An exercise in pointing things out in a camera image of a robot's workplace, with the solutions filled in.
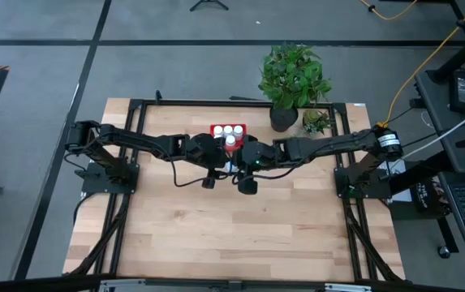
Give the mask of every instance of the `potted plant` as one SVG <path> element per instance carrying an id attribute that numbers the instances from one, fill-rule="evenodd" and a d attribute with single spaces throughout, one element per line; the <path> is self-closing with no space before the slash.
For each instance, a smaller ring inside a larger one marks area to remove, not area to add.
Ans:
<path id="1" fill-rule="evenodd" d="M 303 129 L 297 135 L 313 136 L 318 132 L 324 134 L 324 129 L 329 126 L 327 113 L 322 113 L 316 109 L 306 109 L 303 116 Z"/>
<path id="2" fill-rule="evenodd" d="M 322 79 L 321 58 L 310 46 L 273 46 L 261 74 L 259 89 L 273 102 L 270 122 L 275 131 L 286 131 L 299 117 L 298 107 L 317 103 L 331 90 L 331 81 Z"/>

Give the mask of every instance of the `wooden table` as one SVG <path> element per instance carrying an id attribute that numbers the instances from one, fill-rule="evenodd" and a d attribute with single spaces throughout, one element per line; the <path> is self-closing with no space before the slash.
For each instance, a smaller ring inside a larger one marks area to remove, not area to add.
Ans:
<path id="1" fill-rule="evenodd" d="M 102 122 L 123 128 L 128 104 L 129 99 L 109 99 Z M 347 104 L 347 112 L 352 131 L 369 128 L 364 105 Z M 248 134 L 267 144 L 302 127 L 299 120 L 288 132 L 273 131 L 266 108 L 150 105 L 144 133 L 195 135 L 208 132 L 210 124 L 232 122 L 247 124 Z M 342 129 L 339 118 L 337 122 Z M 108 149 L 118 155 L 118 148 Z M 364 153 L 355 155 L 359 161 Z M 217 181 L 213 190 L 199 183 L 177 188 L 170 163 L 145 152 L 138 163 L 139 185 L 131 195 L 119 276 L 353 281 L 342 202 L 334 186 L 334 156 L 317 158 L 285 178 L 259 179 L 257 195 L 242 195 L 229 179 Z M 179 183 L 206 175 L 206 170 L 187 162 L 175 164 Z M 108 197 L 95 195 L 80 208 L 65 272 L 76 268 L 99 239 Z M 404 277 L 389 210 L 378 200 L 364 203 L 373 245 Z M 358 247 L 362 272 L 368 277 L 364 249 L 360 243 Z M 112 243 L 103 271 L 109 269 L 111 251 Z"/>

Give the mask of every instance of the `black desk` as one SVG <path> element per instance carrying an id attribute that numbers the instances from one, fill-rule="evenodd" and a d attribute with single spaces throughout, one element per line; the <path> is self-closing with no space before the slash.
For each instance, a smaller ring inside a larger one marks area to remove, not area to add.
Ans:
<path id="1" fill-rule="evenodd" d="M 418 87 L 418 91 L 423 98 L 425 107 L 427 108 L 427 111 L 433 120 L 433 125 L 437 132 L 450 129 L 465 119 L 465 115 L 452 112 L 448 108 L 448 83 L 435 84 L 430 79 L 427 72 L 418 74 L 415 78 L 415 81 Z M 430 161 L 431 165 L 438 166 L 439 168 L 437 169 L 452 169 L 451 171 L 440 172 L 438 177 L 440 178 L 440 183 L 444 188 L 446 197 L 449 200 L 450 207 L 452 208 L 454 217 L 458 223 L 458 227 L 463 235 L 463 238 L 465 238 L 465 225 L 463 224 L 463 219 L 461 218 L 460 212 L 454 202 L 454 197 L 452 196 L 448 185 L 451 183 L 465 181 L 465 148 L 457 148 L 455 146 L 456 142 L 464 139 L 465 127 L 461 127 L 441 140 L 441 144 L 445 151 L 442 151 L 426 160 Z"/>

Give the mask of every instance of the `plant pot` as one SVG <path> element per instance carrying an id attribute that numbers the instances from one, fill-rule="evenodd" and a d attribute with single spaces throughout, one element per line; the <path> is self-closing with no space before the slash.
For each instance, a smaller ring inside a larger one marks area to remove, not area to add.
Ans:
<path id="1" fill-rule="evenodd" d="M 272 129 L 278 132 L 288 130 L 297 121 L 299 112 L 296 108 L 291 109 L 270 109 L 270 123 Z"/>

